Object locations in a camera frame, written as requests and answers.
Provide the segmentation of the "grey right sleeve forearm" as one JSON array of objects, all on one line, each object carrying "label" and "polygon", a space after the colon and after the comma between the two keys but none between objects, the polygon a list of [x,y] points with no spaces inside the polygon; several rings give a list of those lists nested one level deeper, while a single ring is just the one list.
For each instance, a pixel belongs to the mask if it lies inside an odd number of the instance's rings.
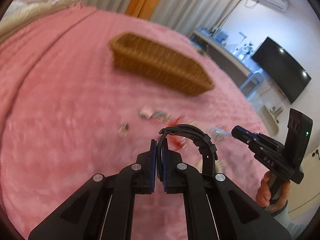
[{"label": "grey right sleeve forearm", "polygon": [[306,225],[297,224],[289,218],[287,204],[288,204],[288,201],[286,201],[285,205],[280,210],[272,213],[271,216],[290,233],[291,239],[295,240],[306,229]]}]

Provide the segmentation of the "person's right hand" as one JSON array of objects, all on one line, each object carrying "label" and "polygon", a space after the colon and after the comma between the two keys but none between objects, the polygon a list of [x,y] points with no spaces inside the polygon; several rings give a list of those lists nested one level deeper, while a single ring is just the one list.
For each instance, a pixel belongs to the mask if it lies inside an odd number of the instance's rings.
[{"label": "person's right hand", "polygon": [[273,214],[280,211],[287,203],[290,193],[290,181],[286,181],[283,184],[282,193],[275,204],[270,207],[271,192],[268,186],[268,182],[271,179],[271,172],[265,173],[263,179],[261,180],[260,187],[257,191],[255,201],[260,207],[264,207],[268,213]]}]

